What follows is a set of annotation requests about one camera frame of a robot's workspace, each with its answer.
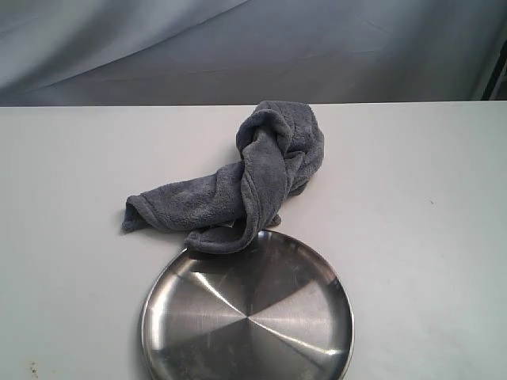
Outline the grey fleece towel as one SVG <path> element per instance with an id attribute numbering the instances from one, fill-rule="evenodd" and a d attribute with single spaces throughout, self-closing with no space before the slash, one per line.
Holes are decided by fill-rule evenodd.
<path id="1" fill-rule="evenodd" d="M 280 224 L 283 202 L 300 194 L 324 158 L 324 135 L 303 103 L 262 101 L 236 135 L 240 161 L 212 175 L 129 196 L 122 229 L 186 232 L 188 249 L 235 253 Z"/>

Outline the round stainless steel plate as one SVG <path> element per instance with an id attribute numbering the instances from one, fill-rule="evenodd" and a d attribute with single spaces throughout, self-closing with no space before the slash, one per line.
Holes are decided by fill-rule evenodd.
<path id="1" fill-rule="evenodd" d="M 264 230 L 237 253 L 173 258 L 147 295 L 139 337 L 153 379 L 342 379 L 354 315 L 318 252 Z"/>

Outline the grey backdrop cloth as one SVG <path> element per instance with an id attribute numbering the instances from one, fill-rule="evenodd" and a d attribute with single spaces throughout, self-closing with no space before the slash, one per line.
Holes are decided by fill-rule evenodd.
<path id="1" fill-rule="evenodd" d="M 463 101 L 503 1 L 4 1 L 4 106 Z"/>

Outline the dark stand at right edge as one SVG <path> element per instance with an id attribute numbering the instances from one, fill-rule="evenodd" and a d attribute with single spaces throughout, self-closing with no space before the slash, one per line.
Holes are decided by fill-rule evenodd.
<path id="1" fill-rule="evenodd" d="M 506 25 L 501 30 L 494 53 L 487 82 L 482 92 L 482 101 L 502 100 L 505 97 L 503 87 L 506 86 Z"/>

